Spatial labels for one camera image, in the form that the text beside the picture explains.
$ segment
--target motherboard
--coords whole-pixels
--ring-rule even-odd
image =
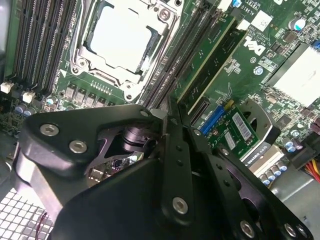
[[[248,167],[320,134],[320,0],[13,0],[10,16],[0,129],[16,138],[36,113],[168,96]]]

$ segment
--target capacitor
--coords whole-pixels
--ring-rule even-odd
[[[300,133],[299,133],[298,130],[292,130],[292,131],[290,132],[290,134],[291,134],[291,136],[294,137],[294,138],[296,138],[296,137],[298,137],[298,136],[300,135]]]
[[[281,171],[277,166],[271,167],[270,170],[275,176],[280,176],[281,175]]]
[[[300,142],[300,140],[298,138],[292,138],[291,141],[293,142],[293,146],[295,147],[295,149],[297,150],[301,150],[304,148],[304,146],[302,145],[302,143]]]
[[[278,161],[275,165],[280,169],[281,172],[287,171],[288,169],[283,161]]]
[[[22,103],[22,104],[19,104],[18,106],[16,106],[14,108],[14,111],[19,113],[19,114],[23,114],[24,111],[27,110],[27,108],[28,108],[27,105]]]
[[[259,178],[264,185],[268,186],[270,184],[270,181],[265,174],[261,175]]]
[[[296,151],[296,148],[294,146],[288,146],[285,147],[285,149],[288,151],[288,153],[293,153]]]
[[[51,96],[46,99],[46,103],[48,105],[55,104],[57,101],[58,101],[58,98],[56,96]]]
[[[314,121],[315,124],[317,124],[319,127],[320,127],[320,117],[318,117],[315,121]]]
[[[265,175],[270,181],[273,181],[276,179],[276,176],[272,173],[271,170],[266,171]]]
[[[294,143],[288,137],[284,137],[281,142],[285,148],[290,148],[294,145]]]
[[[29,107],[27,110],[25,110],[23,112],[23,115],[26,116],[26,117],[29,117],[33,114],[35,114],[37,111],[33,108],[33,107]]]
[[[306,26],[306,20],[302,18],[294,18],[288,24],[289,29],[295,30],[295,31],[301,31],[305,26]]]
[[[71,111],[71,110],[75,110],[75,107],[72,105],[69,105],[65,108],[66,111]]]
[[[320,126],[315,123],[311,123],[310,129],[314,131],[316,134],[320,135]]]

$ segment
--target label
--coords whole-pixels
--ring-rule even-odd
[[[226,140],[226,143],[228,144],[230,150],[233,150],[235,147],[236,147],[236,144],[235,144],[235,141],[234,139],[232,138],[230,132],[228,131],[225,135],[225,140]]]
[[[240,114],[237,112],[235,115],[233,115],[232,120],[234,121],[243,139],[247,141],[251,137],[252,133],[245,122],[242,120]]]
[[[270,73],[273,73],[278,68],[277,64],[275,64],[273,61],[271,61],[270,59],[266,58],[265,56],[263,56],[260,59],[258,64],[260,66],[264,67],[265,69],[267,69]]]
[[[248,47],[250,51],[254,51],[255,54],[261,56],[261,54],[266,50],[266,47],[263,45],[258,45],[257,41],[252,41],[252,38],[249,36],[245,37],[245,47]]]
[[[264,11],[260,10],[252,20],[251,25],[263,32],[264,30],[266,30],[271,21],[272,17],[266,14]]]

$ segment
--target chip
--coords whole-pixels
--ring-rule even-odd
[[[298,39],[298,36],[296,35],[295,32],[293,31],[287,31],[284,35],[283,35],[283,41],[287,42],[287,43],[292,43],[294,40]]]
[[[291,120],[292,119],[287,115],[283,115],[282,117],[280,117],[280,119],[276,123],[279,126],[279,128],[282,130],[291,122]]]

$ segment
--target green circuit board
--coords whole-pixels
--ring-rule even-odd
[[[6,76],[11,74],[14,67],[14,56],[19,31],[18,12],[20,2],[20,0],[14,0],[12,3]],[[199,5],[199,2],[199,0],[185,0],[179,30],[163,58],[163,63],[166,62],[179,44],[179,40],[194,17],[193,12]],[[188,87],[192,84],[210,56],[216,54],[215,49],[222,44],[221,41],[226,33],[233,26],[241,22],[243,23],[243,21],[248,22],[249,26],[246,30],[243,30],[243,39],[230,52],[226,62],[214,77],[212,83],[204,91],[199,92],[199,96],[207,97],[211,104],[198,119],[195,127],[200,128],[218,104],[225,104],[230,99],[240,104],[245,99],[251,98],[259,103],[267,112],[271,113],[275,121],[281,120],[284,115],[290,119],[282,127],[278,143],[281,142],[283,137],[290,135],[294,130],[299,132],[299,138],[303,140],[310,133],[309,124],[317,116],[320,116],[320,100],[318,99],[313,103],[312,116],[303,115],[301,112],[304,106],[269,87],[268,80],[277,72],[279,67],[288,59],[300,43],[311,44],[314,40],[319,39],[319,7],[319,0],[246,0],[243,1],[239,8],[229,9],[225,13],[220,13],[215,22],[216,27],[210,28],[210,31],[205,32],[204,37],[197,43],[194,54],[192,54],[192,57],[188,61],[188,69],[180,76],[176,85],[174,85],[172,94],[179,102],[183,101],[186,103],[189,108],[192,108],[198,99],[188,98]],[[67,87],[70,84],[76,86],[77,90],[84,90],[86,96],[94,94],[97,99],[105,99],[106,106],[108,103],[112,105],[127,104],[123,98],[122,91],[117,87],[87,73],[79,76],[71,73],[69,62],[70,45],[73,34],[76,31],[75,23],[79,20],[80,15],[81,8],[80,1],[78,1],[73,15],[73,24],[70,25],[67,34],[67,41],[63,48],[59,70],[52,88],[52,95],[58,98],[58,104],[54,106],[49,106],[46,103],[41,106],[31,104],[30,106],[38,113],[63,111],[69,106],[73,109],[84,108],[84,103],[78,104],[74,99],[70,100],[65,97]],[[297,38],[289,41],[288,38],[285,38],[288,32],[288,24],[296,15],[300,15],[306,19],[306,26],[302,31],[295,33]],[[249,47],[248,41],[255,41],[256,47]],[[278,52],[275,52],[272,50],[275,42],[281,45],[282,51],[278,50]],[[259,75],[255,73],[257,67],[262,67],[262,73]],[[143,105],[145,103],[148,91],[155,84],[155,82],[151,81],[147,89],[144,90],[144,95],[139,97],[139,104]],[[271,103],[265,90],[276,92],[281,97],[277,99],[276,103]],[[8,113],[0,114],[0,126],[6,132],[12,129],[18,131],[24,119],[23,116],[14,113],[15,106],[20,103],[19,100],[5,95],[0,95],[0,98],[9,102],[8,105],[10,107]]]

